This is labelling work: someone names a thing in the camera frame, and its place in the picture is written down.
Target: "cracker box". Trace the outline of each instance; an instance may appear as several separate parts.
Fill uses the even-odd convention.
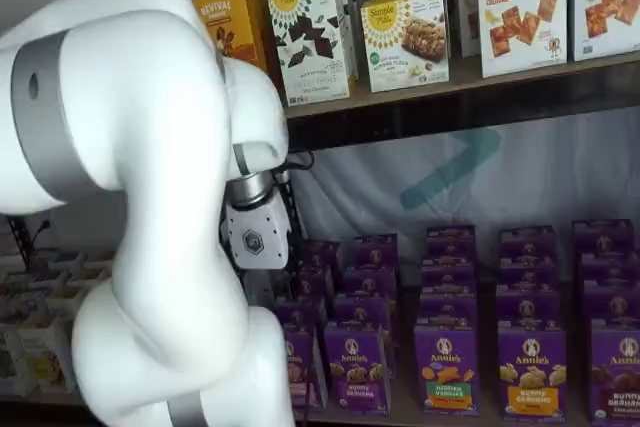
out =
[[[335,320],[338,322],[356,321],[374,328],[382,329],[384,352],[391,379],[396,376],[395,344],[389,302],[383,297],[374,297],[366,292],[355,294],[340,293],[334,301]]]
[[[583,60],[640,48],[640,0],[573,0],[573,55]]]
[[[473,287],[475,285],[474,266],[472,262],[465,258],[435,257],[423,259],[420,265],[420,282],[423,287],[444,284]]]
[[[476,229],[473,225],[427,228],[427,255],[475,259]]]
[[[362,6],[372,92],[449,80],[444,0],[377,0]]]
[[[590,345],[592,425],[640,423],[640,322],[594,323]]]
[[[0,322],[0,395],[26,397],[37,385],[16,323]]]
[[[478,0],[457,0],[460,52],[463,57],[480,53],[480,29],[478,26]]]
[[[342,0],[268,0],[289,105],[349,97]]]
[[[477,319],[474,293],[443,294],[431,290],[420,293],[420,317],[429,319],[432,325],[453,325],[464,320],[475,325]]]
[[[398,265],[398,235],[365,235],[351,244],[354,267],[368,264]]]
[[[324,410],[328,398],[327,381],[315,328],[286,324],[284,336],[287,346],[289,391],[294,411],[306,410],[307,383],[309,383],[309,410]]]
[[[549,290],[558,284],[557,264],[551,257],[502,257],[497,277],[498,284],[516,290]]]
[[[629,252],[634,247],[629,219],[575,220],[573,244],[576,252]]]
[[[18,330],[22,346],[45,393],[70,393],[76,380],[71,364],[71,345],[59,318],[31,315]]]
[[[391,393],[382,329],[330,322],[324,335],[338,405],[359,414],[389,415]]]
[[[566,355],[565,332],[553,320],[498,322],[500,411],[506,420],[565,421]]]
[[[551,290],[520,291],[496,288],[498,319],[556,319],[560,315],[560,296]]]
[[[550,225],[520,227],[500,231],[502,255],[533,255],[556,257],[556,234]]]
[[[420,400],[426,412],[478,415],[480,384],[472,325],[418,319],[414,332]]]
[[[567,0],[478,0],[482,75],[567,61]]]

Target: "annie's logo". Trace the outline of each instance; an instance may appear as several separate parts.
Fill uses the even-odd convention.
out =
[[[432,362],[460,362],[460,357],[454,355],[453,344],[445,337],[441,337],[436,341],[436,350],[439,355],[432,355]]]
[[[611,357],[612,364],[640,364],[638,356],[638,341],[632,337],[625,337],[619,345],[622,357]]]
[[[540,356],[540,342],[536,339],[527,339],[522,344],[524,357],[516,357],[516,364],[548,364],[549,359]]]
[[[355,339],[347,339],[344,343],[344,348],[349,355],[343,355],[342,362],[367,362],[367,358],[364,355],[358,355],[360,346]]]

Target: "purple box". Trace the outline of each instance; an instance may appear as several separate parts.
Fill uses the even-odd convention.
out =
[[[396,376],[396,356],[388,299],[373,297],[366,292],[341,293],[334,300],[334,313],[337,322],[356,321],[374,328],[382,328],[389,377],[394,379]]]
[[[640,321],[591,328],[589,414],[593,425],[640,424]]]
[[[498,322],[500,411],[506,420],[565,421],[566,335],[558,322]]]
[[[557,319],[560,316],[560,296],[553,290],[521,291],[496,287],[496,317],[518,319]]]
[[[476,258],[476,229],[473,225],[429,227],[427,255],[455,255]]]
[[[343,409],[389,415],[391,395],[382,329],[330,322],[324,331],[332,395]]]
[[[628,252],[633,250],[633,224],[629,219],[574,220],[576,252]]]
[[[353,266],[366,264],[387,264],[397,266],[398,235],[365,235],[353,239]]]
[[[313,267],[329,266],[334,282],[341,285],[344,253],[340,242],[305,240],[302,243],[302,261]]]
[[[445,327],[418,319],[413,338],[424,410],[478,415],[480,385],[473,326],[456,323]]]
[[[558,284],[557,266],[551,257],[503,257],[497,276],[498,284],[517,290],[555,289]]]
[[[435,257],[422,260],[420,281],[423,287],[442,284],[475,285],[473,262],[466,258]]]
[[[315,329],[286,324],[284,336],[287,346],[289,391],[294,411],[305,410],[307,381],[309,381],[309,409],[324,410],[328,397],[327,382]]]
[[[556,234],[550,225],[501,230],[500,252],[503,257],[535,255],[555,258]]]
[[[454,325],[464,319],[465,324],[475,325],[477,318],[476,296],[469,294],[440,294],[432,290],[420,293],[419,316],[432,325]]]

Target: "product display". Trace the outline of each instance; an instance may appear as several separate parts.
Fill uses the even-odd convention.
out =
[[[478,0],[484,77],[567,60],[567,0]]]
[[[354,81],[342,0],[268,0],[289,105],[341,99]]]
[[[330,322],[324,332],[337,404],[364,415],[389,415],[391,395],[382,330]]]
[[[458,34],[463,57],[480,53],[480,27],[478,25],[478,0],[457,0]]]
[[[640,48],[640,0],[573,0],[573,56],[583,60]]]

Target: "chocolate image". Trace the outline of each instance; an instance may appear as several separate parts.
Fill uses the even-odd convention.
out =
[[[314,44],[316,46],[316,54],[327,57],[328,59],[333,59],[333,49],[331,48],[331,41],[329,39],[321,37],[315,39]]]

